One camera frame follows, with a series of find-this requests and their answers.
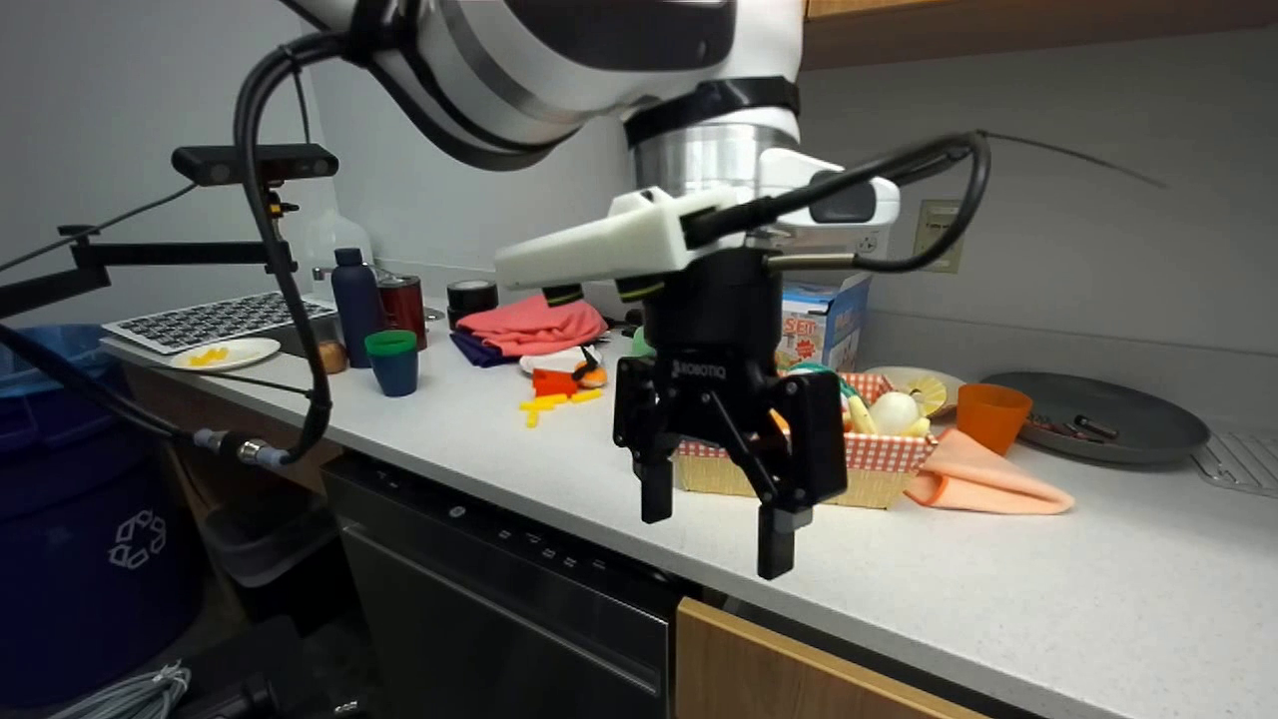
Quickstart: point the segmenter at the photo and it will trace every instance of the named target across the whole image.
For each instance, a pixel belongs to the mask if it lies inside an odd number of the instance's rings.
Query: blue bottle
[[[341,246],[331,269],[337,319],[343,326],[343,349],[355,367],[368,367],[363,334],[389,326],[384,299],[377,290],[371,269],[363,269],[361,246]]]

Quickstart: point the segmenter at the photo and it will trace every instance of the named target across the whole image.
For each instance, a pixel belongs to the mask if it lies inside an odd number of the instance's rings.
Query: blue recycling bin
[[[123,391],[102,326],[28,326]],[[0,349],[0,707],[56,707],[160,653],[201,612],[155,440]]]

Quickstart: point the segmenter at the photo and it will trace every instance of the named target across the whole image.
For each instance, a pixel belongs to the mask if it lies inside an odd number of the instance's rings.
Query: white countertop
[[[1195,468],[1144,475],[1015,447],[1015,463],[1077,499],[1076,516],[819,507],[795,572],[766,582],[754,499],[675,490],[669,523],[639,523],[613,396],[522,428],[528,379],[472,367],[437,326],[421,373],[406,399],[384,399],[371,373],[331,375],[328,440],[1030,711],[1278,715],[1273,499],[1212,486]],[[245,375],[307,386],[293,357]],[[275,418],[304,407],[201,385]]]

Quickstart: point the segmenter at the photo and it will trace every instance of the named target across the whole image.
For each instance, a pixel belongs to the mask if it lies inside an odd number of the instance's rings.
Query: food box
[[[870,309],[870,277],[854,271],[834,287],[785,287],[785,339],[777,349],[781,373],[827,367],[851,373]]]
[[[846,375],[854,391],[874,403],[890,385],[883,375]],[[896,507],[919,463],[934,451],[934,436],[860,436],[842,432],[846,451],[846,490],[832,494],[834,507]],[[754,494],[746,475],[710,442],[679,442],[675,451],[675,486],[702,494]]]

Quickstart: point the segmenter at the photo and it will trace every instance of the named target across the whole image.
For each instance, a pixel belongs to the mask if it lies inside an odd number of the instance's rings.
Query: black plate
[[[1212,440],[1200,414],[1136,386],[1049,373],[1003,373],[987,375],[987,385],[1008,385],[1034,399],[1019,440],[1056,455],[1111,468],[1175,468],[1189,463]]]

